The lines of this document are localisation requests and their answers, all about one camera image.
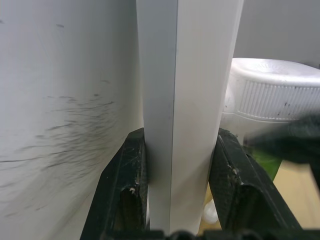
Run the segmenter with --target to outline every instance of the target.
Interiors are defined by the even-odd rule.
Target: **gray wall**
[[[235,58],[320,64],[319,0],[245,0]]]

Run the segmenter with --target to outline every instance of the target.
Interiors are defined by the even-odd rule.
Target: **green object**
[[[275,179],[279,170],[282,159],[271,156],[263,151],[257,149],[250,149],[252,157],[260,164],[261,167],[268,173],[272,181]]]

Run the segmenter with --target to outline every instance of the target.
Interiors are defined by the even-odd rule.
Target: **wooden surface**
[[[282,162],[274,184],[304,229],[320,229],[320,194],[309,166]],[[211,199],[208,186],[204,203]],[[219,229],[219,222],[208,224],[201,219],[198,234],[202,234],[204,230]]]

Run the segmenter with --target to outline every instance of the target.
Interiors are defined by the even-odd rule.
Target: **white square post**
[[[198,232],[243,0],[137,0],[151,229]]]

